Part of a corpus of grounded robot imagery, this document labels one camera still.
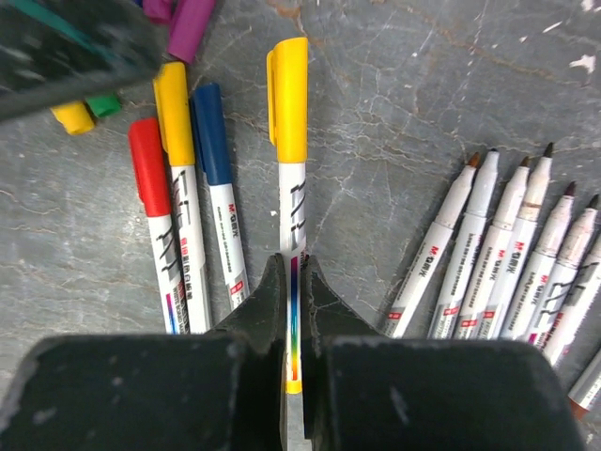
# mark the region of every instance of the red marker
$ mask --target red marker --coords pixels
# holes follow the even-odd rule
[[[152,239],[165,328],[169,334],[188,334],[190,326],[171,222],[159,121],[150,118],[133,122],[129,138],[138,194],[144,203]]]

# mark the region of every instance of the marker cap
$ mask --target marker cap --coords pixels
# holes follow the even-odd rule
[[[63,124],[68,134],[83,134],[95,127],[94,120],[81,101],[55,106],[51,111],[56,120]]]
[[[153,23],[169,23],[173,9],[172,0],[144,0],[144,13]]]
[[[154,81],[154,95],[161,125],[162,146],[172,166],[194,165],[194,145],[186,67],[182,62],[167,63]]]
[[[267,55],[270,141],[280,163],[307,160],[307,79],[309,41],[283,40]]]
[[[129,132],[133,172],[146,216],[171,213],[167,177],[162,162],[159,122],[154,117],[136,120]]]
[[[200,140],[196,151],[200,151],[208,184],[214,186],[232,183],[219,85],[211,83],[196,89],[193,93],[193,110]]]
[[[167,52],[191,64],[214,7],[215,0],[179,0],[171,21]]]
[[[96,117],[108,117],[121,111],[121,104],[115,94],[88,97],[85,102]]]

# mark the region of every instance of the purple cap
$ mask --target purple cap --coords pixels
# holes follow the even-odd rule
[[[142,8],[151,22],[169,23],[173,0],[144,0]]]
[[[215,0],[179,0],[171,21],[167,52],[191,64],[205,34]]]

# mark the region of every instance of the brown marker end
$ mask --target brown marker end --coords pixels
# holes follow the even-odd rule
[[[553,143],[548,143],[543,156],[546,158],[551,158],[552,155],[553,155]]]
[[[570,401],[570,407],[572,408],[572,413],[577,418],[577,420],[581,420],[584,417],[584,415],[586,415],[589,412],[586,409],[584,409],[583,407],[579,406],[572,399],[568,398],[568,401]]]
[[[597,209],[597,205],[599,205],[599,194],[595,194],[589,202],[589,205],[586,206],[587,209]]]
[[[480,162],[480,152],[474,153],[470,160],[468,161],[468,166],[478,167],[478,163]]]
[[[567,188],[563,192],[563,195],[570,195],[570,196],[574,197],[575,193],[576,193],[576,182],[571,181],[570,184],[567,185]]]

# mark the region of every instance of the marble tabletop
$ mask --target marble tabletop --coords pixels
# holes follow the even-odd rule
[[[165,29],[157,35],[166,43]],[[189,85],[222,87],[253,287],[279,242],[265,58],[296,36],[310,41],[308,250],[372,324],[472,152],[501,152],[493,209],[523,157],[549,141],[542,218],[570,180],[576,211],[601,188],[599,0],[221,1]],[[129,124],[155,114],[152,86],[119,94],[124,111],[86,135],[67,136],[48,111],[0,124],[0,396],[43,336],[163,330],[127,144]],[[200,196],[218,321],[229,306],[206,188]],[[444,268],[411,336],[427,330]],[[566,387],[599,348],[600,314],[598,304],[559,369]],[[600,415],[583,425],[591,449]]]

